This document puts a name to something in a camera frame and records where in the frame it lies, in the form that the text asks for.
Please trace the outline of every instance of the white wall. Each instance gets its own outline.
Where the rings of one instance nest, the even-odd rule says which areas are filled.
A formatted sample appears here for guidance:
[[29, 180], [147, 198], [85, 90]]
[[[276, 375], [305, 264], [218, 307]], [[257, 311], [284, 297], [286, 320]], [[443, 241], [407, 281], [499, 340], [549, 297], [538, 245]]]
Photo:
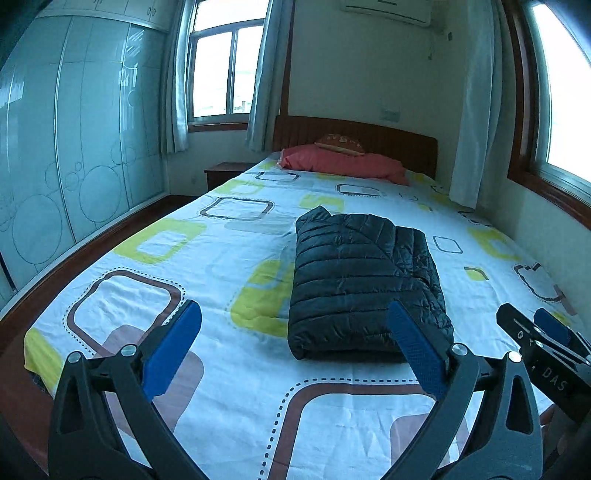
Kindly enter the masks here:
[[507, 179], [515, 126], [515, 67], [504, 20], [502, 26], [501, 117], [485, 166], [479, 209], [544, 266], [581, 317], [591, 322], [591, 231], [557, 206]]
[[259, 162], [266, 157], [246, 147], [245, 131], [189, 134], [189, 149], [167, 159], [170, 193], [203, 195], [207, 192], [206, 168], [222, 162]]
[[[342, 11], [339, 0], [296, 1], [289, 114], [381, 124], [435, 137], [437, 179], [449, 186], [462, 113], [463, 2], [452, 2], [451, 21], [441, 35]], [[447, 40], [449, 29], [453, 41]], [[384, 121], [382, 108], [400, 111], [400, 121]]]

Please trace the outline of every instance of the wooden window sill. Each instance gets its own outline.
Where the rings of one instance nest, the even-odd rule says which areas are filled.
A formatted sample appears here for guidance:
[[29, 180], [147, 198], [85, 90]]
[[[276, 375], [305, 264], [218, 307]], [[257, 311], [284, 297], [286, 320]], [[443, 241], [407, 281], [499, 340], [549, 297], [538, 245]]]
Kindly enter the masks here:
[[247, 130], [248, 122], [240, 122], [235, 124], [195, 124], [189, 125], [189, 133], [194, 132], [217, 132], [229, 130]]

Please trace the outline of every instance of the blue gripper pad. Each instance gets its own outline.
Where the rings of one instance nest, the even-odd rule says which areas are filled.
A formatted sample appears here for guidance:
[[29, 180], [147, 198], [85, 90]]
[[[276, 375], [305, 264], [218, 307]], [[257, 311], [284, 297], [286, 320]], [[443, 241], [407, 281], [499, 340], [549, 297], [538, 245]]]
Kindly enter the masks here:
[[158, 348], [144, 364], [142, 386], [148, 401], [166, 393], [199, 330], [201, 308], [192, 302], [171, 325]]
[[445, 363], [400, 302], [390, 304], [386, 324], [421, 388], [441, 400], [447, 391]]
[[568, 348], [570, 343], [570, 329], [560, 323], [546, 309], [538, 309], [534, 313], [534, 323], [540, 330], [552, 338], [552, 340]]

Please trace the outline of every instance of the air conditioner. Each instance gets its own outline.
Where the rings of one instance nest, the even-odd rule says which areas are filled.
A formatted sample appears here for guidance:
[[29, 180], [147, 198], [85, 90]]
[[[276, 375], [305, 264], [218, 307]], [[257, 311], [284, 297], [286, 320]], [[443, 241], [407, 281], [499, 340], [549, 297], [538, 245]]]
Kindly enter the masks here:
[[347, 12], [379, 15], [428, 27], [431, 24], [433, 2], [432, 0], [341, 0], [341, 6]]

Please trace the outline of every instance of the window frame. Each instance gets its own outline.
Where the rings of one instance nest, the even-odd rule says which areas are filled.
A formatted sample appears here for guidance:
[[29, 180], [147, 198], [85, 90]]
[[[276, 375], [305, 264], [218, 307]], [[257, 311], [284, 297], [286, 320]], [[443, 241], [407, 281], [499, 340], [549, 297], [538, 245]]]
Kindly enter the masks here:
[[545, 72], [537, 29], [530, 27], [531, 0], [501, 0], [505, 10], [516, 80], [515, 132], [507, 178], [554, 203], [591, 229], [589, 182], [549, 164], [548, 141], [540, 141], [549, 132], [551, 117], [548, 92], [540, 82]]
[[[231, 113], [234, 103], [234, 82], [236, 73], [236, 51], [238, 48], [238, 32], [243, 28], [262, 27], [264, 18], [243, 20], [217, 27], [206, 28], [192, 32], [189, 35], [189, 60], [187, 65], [187, 121], [189, 132], [214, 130], [246, 130], [248, 128], [249, 113]], [[197, 42], [202, 38], [212, 37], [222, 33], [232, 33], [230, 42], [230, 59], [228, 63], [228, 83], [226, 85], [226, 113], [223, 115], [193, 116], [193, 86], [195, 78], [195, 60]]]

